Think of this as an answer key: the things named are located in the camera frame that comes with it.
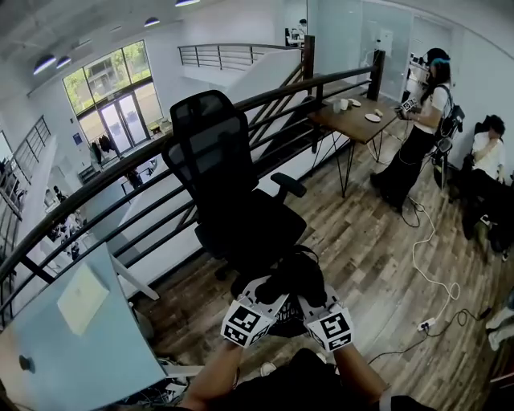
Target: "light blue desk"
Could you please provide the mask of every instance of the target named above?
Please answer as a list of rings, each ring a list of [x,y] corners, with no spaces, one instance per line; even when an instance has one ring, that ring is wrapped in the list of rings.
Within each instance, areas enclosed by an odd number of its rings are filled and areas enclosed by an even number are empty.
[[[110,292],[82,336],[70,331],[57,307],[79,264],[0,334],[0,379],[14,403],[36,411],[97,409],[166,376],[139,331],[106,245],[84,261]],[[35,373],[22,371],[19,355],[32,359]]]

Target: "man sitting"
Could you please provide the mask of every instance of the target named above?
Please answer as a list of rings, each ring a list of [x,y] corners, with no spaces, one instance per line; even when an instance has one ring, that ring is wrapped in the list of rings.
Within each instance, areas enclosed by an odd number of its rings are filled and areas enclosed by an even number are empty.
[[[489,118],[489,131],[475,136],[473,143],[473,170],[465,183],[467,210],[464,214],[463,228],[467,239],[473,236],[475,224],[487,215],[498,224],[493,233],[492,247],[501,252],[510,245],[514,228],[511,210],[514,194],[504,185],[505,148],[502,136],[505,124],[498,116]],[[478,197],[483,199],[474,204]]]

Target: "doorway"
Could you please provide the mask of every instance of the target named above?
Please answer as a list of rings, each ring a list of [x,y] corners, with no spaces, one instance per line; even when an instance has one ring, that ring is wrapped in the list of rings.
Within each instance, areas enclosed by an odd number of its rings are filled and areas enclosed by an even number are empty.
[[[150,138],[133,93],[101,108],[100,116],[120,155]]]

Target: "ceiling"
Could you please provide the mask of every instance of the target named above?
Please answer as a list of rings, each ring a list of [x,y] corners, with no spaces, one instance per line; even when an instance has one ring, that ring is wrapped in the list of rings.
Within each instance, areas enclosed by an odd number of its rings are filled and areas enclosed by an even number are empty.
[[[149,17],[164,25],[219,1],[175,7],[175,0],[0,0],[0,63],[27,75],[48,53],[77,61],[93,52],[94,43],[121,41],[148,30],[144,22]],[[88,39],[87,46],[77,48]],[[49,76],[41,74],[38,83]]]

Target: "white t-shirt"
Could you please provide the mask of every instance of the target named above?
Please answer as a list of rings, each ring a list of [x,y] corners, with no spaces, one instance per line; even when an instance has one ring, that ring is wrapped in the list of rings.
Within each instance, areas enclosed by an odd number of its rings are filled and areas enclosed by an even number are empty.
[[[487,143],[489,143],[488,132],[477,134],[473,142],[473,154],[485,149]],[[505,166],[505,147],[502,140],[498,140],[495,147],[487,153],[487,156],[473,165],[473,169],[483,170],[490,178],[496,180],[501,165]]]
[[[448,87],[450,89],[450,84],[445,83],[441,84],[443,86]],[[442,118],[446,118],[448,114],[450,114],[451,105],[448,104],[448,93],[442,87],[437,87],[431,96],[425,100],[421,109],[421,116],[429,116],[432,113],[432,108],[437,108],[442,114]],[[414,122],[414,126],[423,130],[424,132],[428,132],[429,134],[435,134],[437,132],[437,128],[428,127],[426,125],[420,124],[418,122]]]

